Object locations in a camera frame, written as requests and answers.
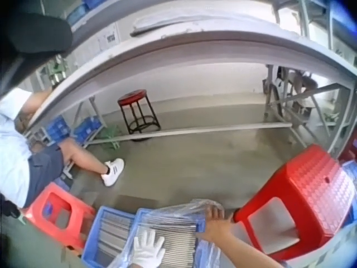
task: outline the white glove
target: white glove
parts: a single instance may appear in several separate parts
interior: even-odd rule
[[[158,268],[165,254],[165,249],[161,248],[164,240],[165,238],[161,236],[154,245],[154,230],[150,230],[149,237],[147,231],[144,231],[140,243],[139,238],[135,237],[132,264],[143,268]]]

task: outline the red stool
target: red stool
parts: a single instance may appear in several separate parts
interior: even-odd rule
[[[52,212],[48,219],[43,211],[52,205]],[[65,229],[56,226],[56,220],[61,210],[70,212],[70,219]],[[36,198],[32,205],[24,211],[25,217],[37,228],[61,242],[66,247],[82,251],[85,240],[81,238],[81,228],[85,219],[94,219],[95,210],[65,190],[50,183]]]
[[[355,188],[341,166],[317,145],[278,169],[263,188],[234,214],[253,246],[261,251],[248,217],[279,198],[289,211],[299,241],[270,254],[275,260],[289,260],[324,245],[341,227],[351,206]]]
[[[146,100],[146,102],[149,106],[149,109],[151,111],[151,115],[144,116],[143,111],[139,104],[139,101],[141,99]],[[137,117],[135,114],[134,107],[133,107],[133,104],[135,104],[135,103],[139,109],[139,112],[141,115],[140,117]],[[130,92],[130,93],[122,96],[121,98],[118,99],[118,104],[120,106],[120,109],[122,110],[124,121],[127,126],[129,134],[134,134],[135,132],[142,133],[142,131],[145,128],[148,128],[149,126],[156,126],[157,127],[156,131],[161,130],[161,126],[160,126],[158,119],[156,117],[156,114],[151,106],[151,103],[147,97],[147,92],[145,89],[136,90],[136,91]],[[130,106],[132,115],[134,117],[134,121],[131,123],[128,123],[127,117],[125,115],[125,112],[123,109],[123,107],[125,107],[125,106]],[[141,138],[141,139],[135,139],[135,140],[133,139],[133,141],[143,141],[143,140],[147,140],[147,139],[149,139],[149,138]]]

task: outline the gray floor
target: gray floor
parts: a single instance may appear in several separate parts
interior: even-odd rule
[[[263,111],[262,105],[243,105],[158,116],[162,127],[170,129],[263,122]],[[115,123],[116,118],[112,114],[106,120]],[[71,192],[95,208],[107,205],[131,213],[142,207],[160,208],[193,198],[212,199],[226,209],[237,208],[279,166],[302,150],[288,135],[287,129],[244,130],[128,141],[122,142],[117,151],[109,144],[90,146],[89,150],[103,161],[123,158],[124,172],[113,187],[106,188],[95,174],[73,170],[76,175]],[[17,220],[4,219],[3,231],[12,240],[12,267],[82,267],[80,260],[70,254],[70,266],[61,262],[61,246],[30,224],[23,226]]]

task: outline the white sneaker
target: white sneaker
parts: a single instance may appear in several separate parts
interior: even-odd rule
[[[110,173],[108,175],[103,174],[102,179],[104,181],[105,186],[112,186],[124,170],[124,160],[117,158],[112,162],[105,162],[105,164],[110,168]]]

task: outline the hand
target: hand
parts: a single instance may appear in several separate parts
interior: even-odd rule
[[[165,238],[161,236],[154,244],[154,230],[150,230],[149,237],[147,231],[144,231],[140,242],[139,238],[135,237],[132,264],[143,268],[158,268],[165,254],[165,249],[162,248],[164,240]]]
[[[208,242],[217,243],[226,235],[231,234],[233,214],[224,219],[224,210],[220,210],[214,206],[206,208],[206,228],[205,232],[197,233],[197,237]]]

